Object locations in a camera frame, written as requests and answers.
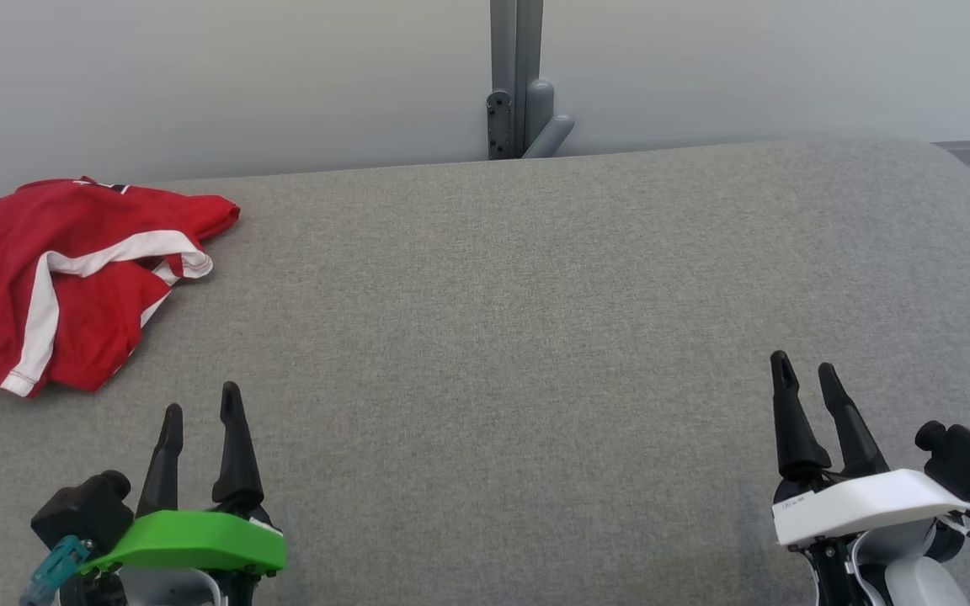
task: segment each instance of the white wall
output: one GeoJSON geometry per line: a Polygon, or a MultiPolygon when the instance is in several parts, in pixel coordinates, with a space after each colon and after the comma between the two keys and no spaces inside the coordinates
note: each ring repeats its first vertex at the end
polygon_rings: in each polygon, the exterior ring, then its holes
{"type": "Polygon", "coordinates": [[[0,0],[0,196],[486,157],[488,1],[0,0]]]}
{"type": "Polygon", "coordinates": [[[970,0],[546,0],[542,39],[562,154],[970,139],[970,0]]]}

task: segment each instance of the red garment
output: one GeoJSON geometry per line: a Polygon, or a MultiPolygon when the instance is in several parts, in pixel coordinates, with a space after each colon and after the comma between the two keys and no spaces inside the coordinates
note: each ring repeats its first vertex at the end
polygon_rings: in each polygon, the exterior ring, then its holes
{"type": "Polygon", "coordinates": [[[212,269],[200,239],[238,219],[215,195],[51,180],[0,199],[0,387],[96,391],[178,279],[212,269]]]}

